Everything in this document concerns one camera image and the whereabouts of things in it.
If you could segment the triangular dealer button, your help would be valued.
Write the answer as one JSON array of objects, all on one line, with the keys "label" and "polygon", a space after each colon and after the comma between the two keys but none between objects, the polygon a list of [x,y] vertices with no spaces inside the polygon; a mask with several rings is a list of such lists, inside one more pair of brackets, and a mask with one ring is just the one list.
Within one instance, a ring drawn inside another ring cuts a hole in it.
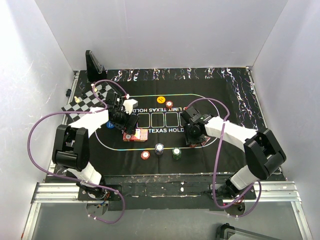
[{"label": "triangular dealer button", "polygon": [[205,146],[205,145],[210,141],[210,139],[211,139],[210,137],[205,136],[205,137],[204,137],[204,141],[201,143],[201,145],[202,145],[202,146]]}]

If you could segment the blue small blind button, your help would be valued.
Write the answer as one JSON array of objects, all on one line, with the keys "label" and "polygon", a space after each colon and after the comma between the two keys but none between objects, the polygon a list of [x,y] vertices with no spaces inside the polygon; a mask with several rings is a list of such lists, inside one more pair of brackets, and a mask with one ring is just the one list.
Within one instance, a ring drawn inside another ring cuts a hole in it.
[{"label": "blue small blind button", "polygon": [[115,125],[114,125],[112,122],[108,121],[108,122],[106,123],[106,127],[107,127],[108,129],[113,129],[113,128],[115,127]]}]

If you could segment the red poker chip stack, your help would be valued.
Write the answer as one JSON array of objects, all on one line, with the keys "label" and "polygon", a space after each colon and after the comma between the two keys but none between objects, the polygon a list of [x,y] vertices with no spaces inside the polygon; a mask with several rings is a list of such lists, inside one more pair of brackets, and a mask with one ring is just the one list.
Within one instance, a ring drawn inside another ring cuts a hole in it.
[{"label": "red poker chip stack", "polygon": [[140,157],[143,159],[143,160],[147,160],[149,157],[150,157],[150,152],[145,150],[141,153]]}]

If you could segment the yellow big blind button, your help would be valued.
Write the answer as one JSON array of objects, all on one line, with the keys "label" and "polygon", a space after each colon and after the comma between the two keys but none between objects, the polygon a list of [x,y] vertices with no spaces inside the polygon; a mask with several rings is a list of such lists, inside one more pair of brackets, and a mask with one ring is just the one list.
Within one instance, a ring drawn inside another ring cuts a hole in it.
[{"label": "yellow big blind button", "polygon": [[166,98],[164,96],[158,96],[156,101],[159,103],[159,104],[163,104],[166,102]]}]

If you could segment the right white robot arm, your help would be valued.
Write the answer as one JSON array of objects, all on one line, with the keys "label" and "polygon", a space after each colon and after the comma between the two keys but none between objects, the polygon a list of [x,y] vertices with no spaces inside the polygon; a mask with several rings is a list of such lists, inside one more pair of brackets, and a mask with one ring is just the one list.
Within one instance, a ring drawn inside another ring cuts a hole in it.
[{"label": "right white robot arm", "polygon": [[220,188],[237,199],[245,188],[258,180],[267,180],[286,160],[287,156],[273,132],[265,128],[255,130],[211,114],[201,114],[194,107],[186,108],[181,117],[187,145],[197,145],[205,137],[219,138],[244,152],[246,165],[231,176]]}]

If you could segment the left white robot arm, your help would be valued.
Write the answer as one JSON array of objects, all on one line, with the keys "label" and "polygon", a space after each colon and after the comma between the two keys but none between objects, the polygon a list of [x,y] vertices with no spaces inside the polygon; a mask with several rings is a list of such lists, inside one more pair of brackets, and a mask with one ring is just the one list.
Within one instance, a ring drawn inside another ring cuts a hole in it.
[{"label": "left white robot arm", "polygon": [[65,167],[85,186],[90,186],[89,194],[95,200],[106,196],[106,187],[100,183],[102,175],[90,163],[90,136],[103,124],[111,122],[130,135],[136,133],[139,117],[132,114],[138,101],[127,94],[121,98],[116,93],[108,93],[103,107],[92,107],[80,119],[56,129],[52,161]]}]

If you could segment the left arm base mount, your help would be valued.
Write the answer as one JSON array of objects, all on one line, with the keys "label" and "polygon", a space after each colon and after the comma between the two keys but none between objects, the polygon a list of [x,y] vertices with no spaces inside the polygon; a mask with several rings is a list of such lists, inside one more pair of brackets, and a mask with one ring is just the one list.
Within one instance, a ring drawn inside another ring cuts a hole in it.
[{"label": "left arm base mount", "polygon": [[117,220],[104,220],[113,223],[123,216],[126,205],[119,185],[107,186],[107,189],[80,183],[76,185],[79,187],[78,199],[87,201],[86,212],[88,217],[98,220],[107,211],[120,211]]}]

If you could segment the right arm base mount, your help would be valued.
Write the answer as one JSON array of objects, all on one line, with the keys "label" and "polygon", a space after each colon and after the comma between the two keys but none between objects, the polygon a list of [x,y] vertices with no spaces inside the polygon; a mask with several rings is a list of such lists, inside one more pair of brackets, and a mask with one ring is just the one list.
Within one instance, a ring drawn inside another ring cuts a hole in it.
[{"label": "right arm base mount", "polygon": [[[215,189],[215,186],[213,185],[211,189],[201,192],[201,195],[210,197],[217,208],[224,210],[232,207],[233,205],[239,204],[244,199],[244,196],[247,192],[249,192],[250,190],[254,190],[253,186],[254,183],[251,183],[244,189],[238,190],[229,182],[228,184],[219,186],[217,189]],[[232,200],[232,202],[227,205],[220,205],[217,198],[229,199]]]}]

